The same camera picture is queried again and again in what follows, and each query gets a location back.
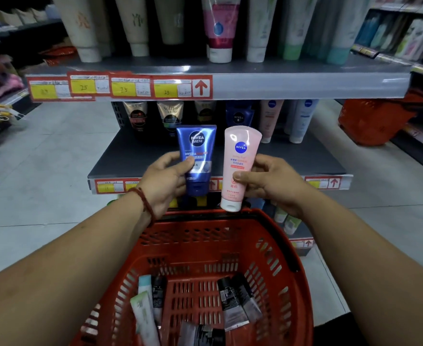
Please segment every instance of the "red string bracelet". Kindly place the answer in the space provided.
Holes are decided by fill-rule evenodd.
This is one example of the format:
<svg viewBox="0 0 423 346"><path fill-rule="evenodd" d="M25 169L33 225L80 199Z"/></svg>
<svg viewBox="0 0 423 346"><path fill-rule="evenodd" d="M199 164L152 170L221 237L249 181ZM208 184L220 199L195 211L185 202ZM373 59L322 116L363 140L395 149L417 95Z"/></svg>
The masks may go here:
<svg viewBox="0 0 423 346"><path fill-rule="evenodd" d="M139 195L139 197L141 198L141 200L143 201L143 204L144 204L143 212L146 211L146 209L147 209L147 211L151 215L151 222L147 226L147 228L152 227L154 225L154 223L155 223L154 210L152 210L151 205L147 201L146 196L144 195L143 190L140 187L133 187L133 188L128 189L128 192L135 192L137 195Z"/></svg>

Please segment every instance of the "forearm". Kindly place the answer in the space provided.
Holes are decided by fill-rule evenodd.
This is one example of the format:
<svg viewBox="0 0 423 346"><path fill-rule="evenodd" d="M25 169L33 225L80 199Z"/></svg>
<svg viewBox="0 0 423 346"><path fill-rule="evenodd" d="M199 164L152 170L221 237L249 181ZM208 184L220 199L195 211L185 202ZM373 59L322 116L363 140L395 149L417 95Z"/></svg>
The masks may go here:
<svg viewBox="0 0 423 346"><path fill-rule="evenodd" d="M371 345L423 345L423 267L309 187L303 220Z"/></svg>
<svg viewBox="0 0 423 346"><path fill-rule="evenodd" d="M142 210L128 193L0 272L0 345L68 344L149 224Z"/></svg>

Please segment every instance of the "white floor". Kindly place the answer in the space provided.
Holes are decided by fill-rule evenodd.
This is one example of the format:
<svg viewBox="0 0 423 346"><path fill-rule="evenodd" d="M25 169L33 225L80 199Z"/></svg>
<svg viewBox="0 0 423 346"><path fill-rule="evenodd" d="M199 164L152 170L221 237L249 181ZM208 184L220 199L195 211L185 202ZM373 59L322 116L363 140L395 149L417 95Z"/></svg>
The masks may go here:
<svg viewBox="0 0 423 346"><path fill-rule="evenodd" d="M354 174L351 190L329 195L423 264L423 166L391 143L355 145L337 126L340 109L322 101L310 127ZM86 176L118 129L110 103L47 103L0 135L0 270L115 198L93 196ZM302 261L315 324L346 313L317 248Z"/></svg>

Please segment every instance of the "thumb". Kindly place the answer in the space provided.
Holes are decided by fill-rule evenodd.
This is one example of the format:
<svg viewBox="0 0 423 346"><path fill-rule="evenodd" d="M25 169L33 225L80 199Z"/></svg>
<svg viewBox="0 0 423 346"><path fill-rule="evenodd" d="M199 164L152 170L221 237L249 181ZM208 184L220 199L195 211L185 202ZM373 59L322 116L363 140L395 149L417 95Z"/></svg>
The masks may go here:
<svg viewBox="0 0 423 346"><path fill-rule="evenodd" d="M176 173L176 175L183 176L186 172L188 172L194 166L195 159L193 156L188 156L186 160L177 163L176 165L172 166L171 168Z"/></svg>
<svg viewBox="0 0 423 346"><path fill-rule="evenodd" d="M258 187L264 187L265 185L265 174L266 173L254 173L254 172L247 172L247 171L236 171L232 175L234 180L239 183L245 183L252 185L256 185Z"/></svg>

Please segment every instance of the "blue tube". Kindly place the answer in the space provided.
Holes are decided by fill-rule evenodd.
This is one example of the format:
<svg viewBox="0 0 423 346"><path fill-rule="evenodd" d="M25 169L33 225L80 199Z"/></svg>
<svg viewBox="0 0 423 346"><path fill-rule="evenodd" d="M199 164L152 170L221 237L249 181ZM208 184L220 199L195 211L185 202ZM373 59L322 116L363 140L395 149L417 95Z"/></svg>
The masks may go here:
<svg viewBox="0 0 423 346"><path fill-rule="evenodd" d="M230 100L226 102L226 122L227 126L250 126L255 113L252 110L252 101Z"/></svg>
<svg viewBox="0 0 423 346"><path fill-rule="evenodd" d="M182 125L176 131L181 160L190 155L195 158L194 167L185 175L187 194L192 197L205 196L209 191L216 125Z"/></svg>

